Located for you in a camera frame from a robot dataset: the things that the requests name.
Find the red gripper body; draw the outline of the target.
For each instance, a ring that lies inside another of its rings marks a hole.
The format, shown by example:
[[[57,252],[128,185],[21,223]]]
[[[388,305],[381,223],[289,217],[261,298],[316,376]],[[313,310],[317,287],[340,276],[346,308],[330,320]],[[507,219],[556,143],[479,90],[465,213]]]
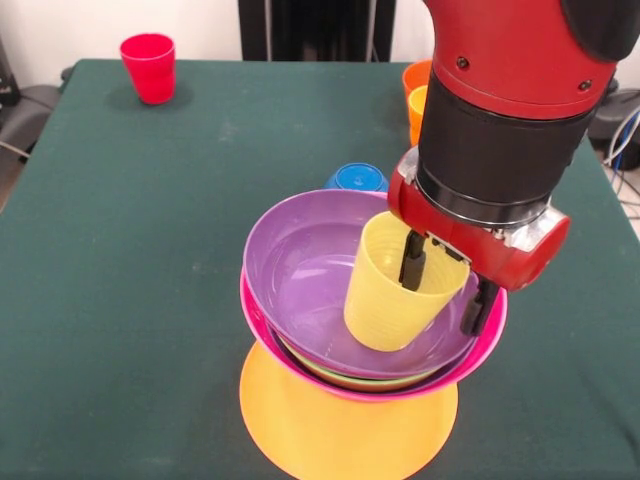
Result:
[[[391,177],[389,209],[411,229],[464,257],[471,269],[509,291],[533,283],[562,248],[568,216],[547,206],[532,222],[514,228],[473,226],[438,210],[419,191],[418,151],[408,150]]]

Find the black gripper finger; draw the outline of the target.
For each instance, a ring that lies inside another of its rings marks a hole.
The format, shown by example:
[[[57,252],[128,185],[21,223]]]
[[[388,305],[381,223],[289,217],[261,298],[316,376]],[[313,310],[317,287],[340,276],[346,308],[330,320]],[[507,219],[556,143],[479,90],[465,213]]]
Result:
[[[426,264],[424,244],[424,236],[414,230],[408,233],[398,279],[407,290],[417,291],[420,288]]]
[[[478,291],[467,303],[460,323],[460,331],[467,336],[480,336],[498,296],[500,287],[487,279],[480,279]]]

